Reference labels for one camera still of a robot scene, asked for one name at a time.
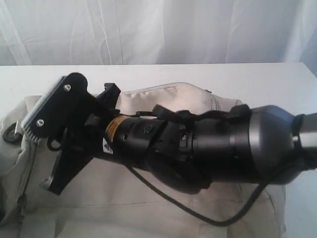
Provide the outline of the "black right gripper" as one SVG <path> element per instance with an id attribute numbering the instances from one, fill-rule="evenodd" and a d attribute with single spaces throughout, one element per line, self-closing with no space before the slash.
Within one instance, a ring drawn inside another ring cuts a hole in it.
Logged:
<path id="1" fill-rule="evenodd" d="M 121 90 L 114 83 L 106 83 L 98 96 L 84 96 L 66 120 L 53 171 L 49 177 L 49 191 L 60 195 L 65 187 L 102 151 L 108 124 L 119 114 L 116 103 Z"/>

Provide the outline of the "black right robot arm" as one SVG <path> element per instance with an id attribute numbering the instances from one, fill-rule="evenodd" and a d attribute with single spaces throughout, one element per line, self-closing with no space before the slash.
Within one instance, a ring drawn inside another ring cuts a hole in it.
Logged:
<path id="1" fill-rule="evenodd" d="M 317 167 L 317 116 L 294 116 L 277 106 L 195 115 L 156 105 L 129 117 L 115 108 L 120 90 L 111 83 L 81 103 L 55 136 L 60 143 L 49 191 L 61 194 L 94 158 L 152 173 L 188 194 L 212 182 L 287 184 Z"/>

